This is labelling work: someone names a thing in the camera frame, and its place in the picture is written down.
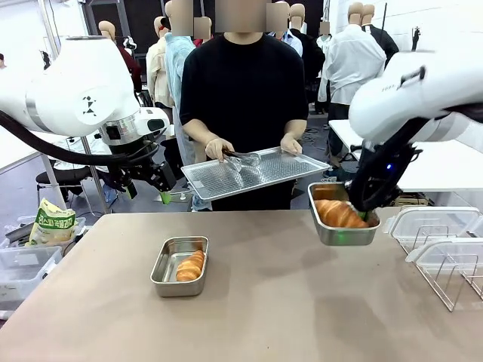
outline gray floor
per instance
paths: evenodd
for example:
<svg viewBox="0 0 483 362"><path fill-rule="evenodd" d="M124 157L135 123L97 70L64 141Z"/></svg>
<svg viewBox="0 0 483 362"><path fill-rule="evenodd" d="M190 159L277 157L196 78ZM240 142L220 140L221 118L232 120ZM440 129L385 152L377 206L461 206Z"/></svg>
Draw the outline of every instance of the gray floor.
<svg viewBox="0 0 483 362"><path fill-rule="evenodd" d="M311 115L309 117L308 130L303 138L303 153L321 161L327 161L325 156L325 142L327 131L322 130L322 125L327 124L325 116ZM157 162L163 161L163 149L160 149L154 157ZM16 225L19 216L35 215L37 212L37 194L35 177L44 172L40 158L21 164L19 167L0 174L0 242L3 239L4 227L6 225ZM306 177L299 180L297 184L297 197L292 201L293 209L308 208L309 201L306 195L307 186L310 183L320 180L319 175ZM112 210L115 213L173 213L187 211L187 204L171 203L163 205L161 202L153 201L158 192L151 186L143 182L135 182L138 196L130 200L126 195L121 195L113 204ZM91 179L84 181L84 186L88 193L89 200L94 210L101 211L100 200L97 197L95 185ZM49 189L41 190L41 197L53 200L53 193ZM85 196L74 197L72 194L69 199L69 206L74 209L77 215L89 211ZM91 214L85 215L88 225L92 225L97 218Z"/></svg>

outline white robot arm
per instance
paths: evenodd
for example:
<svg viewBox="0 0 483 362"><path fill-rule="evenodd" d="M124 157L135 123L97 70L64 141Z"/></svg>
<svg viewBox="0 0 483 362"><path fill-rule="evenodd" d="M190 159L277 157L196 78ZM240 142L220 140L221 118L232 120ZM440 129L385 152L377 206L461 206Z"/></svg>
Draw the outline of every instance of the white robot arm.
<svg viewBox="0 0 483 362"><path fill-rule="evenodd" d="M163 132L169 118L161 109L140 107L128 68L109 39L68 38L48 69L8 67L0 72L0 84L0 125L39 151L76 164L110 166L118 189L132 184L131 178L162 191L176 182L167 165L151 159L158 147L152 133ZM26 129L70 137L99 129L113 156L57 149Z"/></svg>
<svg viewBox="0 0 483 362"><path fill-rule="evenodd" d="M452 140L483 122L483 62L466 52L398 53L382 78L354 96L349 121L365 142L359 170L346 187L360 211L385 206L420 153L414 142Z"/></svg>

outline black jacket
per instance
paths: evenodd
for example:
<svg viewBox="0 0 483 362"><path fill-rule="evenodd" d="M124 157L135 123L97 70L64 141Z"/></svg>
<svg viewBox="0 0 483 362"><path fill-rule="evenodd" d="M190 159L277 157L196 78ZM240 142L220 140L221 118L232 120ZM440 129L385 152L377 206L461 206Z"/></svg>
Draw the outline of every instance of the black jacket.
<svg viewBox="0 0 483 362"><path fill-rule="evenodd" d="M371 35L374 37L374 39L376 39L378 45L383 49L384 53L386 53L387 66L387 63L389 63L392 56L399 51L398 46L395 44L394 40L391 38L391 35L389 35L386 30L379 29L371 24L364 25L362 27L362 31L365 32L366 26L371 28Z"/></svg>
<svg viewBox="0 0 483 362"><path fill-rule="evenodd" d="M290 29L290 31L302 42L302 60L305 80L306 83L312 82L318 77L318 73L322 70L325 61L324 52L318 47L317 41L312 36L303 34L297 29Z"/></svg>

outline pastry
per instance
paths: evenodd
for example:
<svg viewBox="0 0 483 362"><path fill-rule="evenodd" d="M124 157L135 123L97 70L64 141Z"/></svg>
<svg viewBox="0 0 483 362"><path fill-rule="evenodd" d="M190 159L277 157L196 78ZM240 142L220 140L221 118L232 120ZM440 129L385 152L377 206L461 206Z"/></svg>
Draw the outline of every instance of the pastry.
<svg viewBox="0 0 483 362"><path fill-rule="evenodd" d="M194 281L202 274L205 255L202 251L197 251L190 257L183 260L176 271L177 281Z"/></svg>
<svg viewBox="0 0 483 362"><path fill-rule="evenodd" d="M369 227L345 201L317 200L315 208L320 220L332 228L362 229Z"/></svg>

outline metal tongs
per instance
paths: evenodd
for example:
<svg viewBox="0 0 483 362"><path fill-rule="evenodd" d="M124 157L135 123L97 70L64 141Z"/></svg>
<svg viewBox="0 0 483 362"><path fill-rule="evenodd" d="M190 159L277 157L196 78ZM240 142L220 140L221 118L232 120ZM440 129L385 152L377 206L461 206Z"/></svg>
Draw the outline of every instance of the metal tongs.
<svg viewBox="0 0 483 362"><path fill-rule="evenodd" d="M235 171L240 172L245 167L258 167L262 158L257 153L240 153L223 150L227 164Z"/></svg>

